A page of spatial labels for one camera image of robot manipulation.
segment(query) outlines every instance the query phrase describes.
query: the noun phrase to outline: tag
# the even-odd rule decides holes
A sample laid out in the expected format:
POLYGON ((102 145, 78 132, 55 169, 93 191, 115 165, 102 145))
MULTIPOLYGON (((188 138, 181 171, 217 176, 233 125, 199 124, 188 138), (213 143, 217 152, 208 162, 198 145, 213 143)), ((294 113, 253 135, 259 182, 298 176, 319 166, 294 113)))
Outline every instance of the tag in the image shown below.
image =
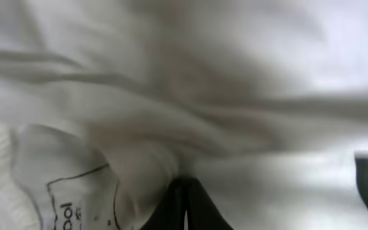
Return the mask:
POLYGON ((118 184, 108 165, 47 186, 55 214, 53 230, 118 229, 118 184))

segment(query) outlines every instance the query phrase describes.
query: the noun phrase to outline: white cloth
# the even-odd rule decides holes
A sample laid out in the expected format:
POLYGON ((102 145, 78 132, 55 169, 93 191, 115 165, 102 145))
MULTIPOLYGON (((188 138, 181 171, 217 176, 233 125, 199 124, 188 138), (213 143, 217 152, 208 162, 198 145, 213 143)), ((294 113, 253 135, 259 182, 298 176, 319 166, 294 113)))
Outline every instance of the white cloth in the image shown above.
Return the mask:
POLYGON ((192 173, 234 229, 368 229, 368 1, 0 0, 0 122, 98 148, 137 216, 192 173))

